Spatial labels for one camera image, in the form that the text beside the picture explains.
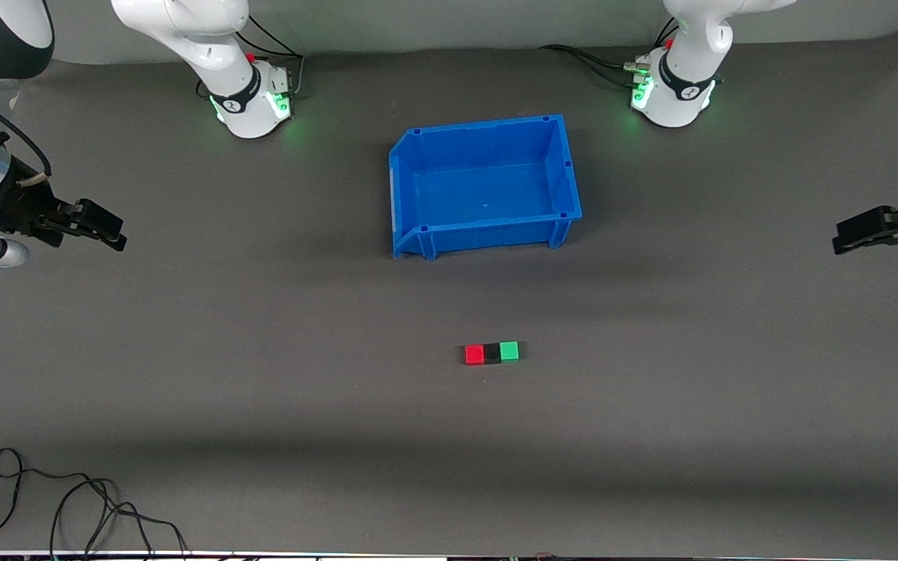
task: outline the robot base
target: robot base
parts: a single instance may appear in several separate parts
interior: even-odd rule
[[[666,56],[666,53],[667,49],[660,47],[649,54],[638,56],[635,61],[655,69],[658,68],[660,59]],[[659,73],[652,73],[634,91],[631,106],[653,123],[669,129],[677,129],[690,125],[698,118],[698,114],[709,106],[710,96],[715,88],[716,82],[712,82],[712,85],[706,88],[705,92],[696,96],[694,100],[682,101],[677,99],[677,94],[670,86],[664,84]]]
[[[259,93],[249,101],[242,113],[221,111],[213,100],[217,118],[228,126],[235,137],[256,139],[263,137],[292,116],[292,99],[289,93],[289,74],[285,68],[277,68],[265,61],[256,61],[253,67],[261,74]]]

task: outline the cable connector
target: cable connector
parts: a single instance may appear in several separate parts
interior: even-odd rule
[[[644,76],[649,75],[649,64],[642,62],[628,62],[623,64],[623,70],[626,72],[631,72],[633,74],[642,74]]]

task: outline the blue container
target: blue container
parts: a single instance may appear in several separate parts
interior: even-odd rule
[[[390,150],[393,256],[564,244],[581,219],[560,115],[406,132]]]

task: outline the gray tabletop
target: gray tabletop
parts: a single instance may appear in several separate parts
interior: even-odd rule
[[[895,202],[898,36],[723,74],[669,131],[559,53],[321,56],[242,141],[185,65],[55,65],[18,122],[129,244],[0,271],[0,446],[197,549],[898,558],[898,249],[830,248]],[[391,258],[406,129],[552,113],[566,246]],[[527,358],[459,365],[495,340]],[[0,548],[46,546],[65,488],[30,480]]]

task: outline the white wall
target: white wall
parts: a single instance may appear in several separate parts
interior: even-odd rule
[[[644,45],[666,21],[660,0],[250,0],[296,50],[397,52],[460,47]],[[48,0],[55,57],[110,64],[175,60],[125,28],[109,0]],[[898,32],[898,0],[801,0],[734,18],[740,42],[867,39]],[[259,37],[257,31],[250,32]]]

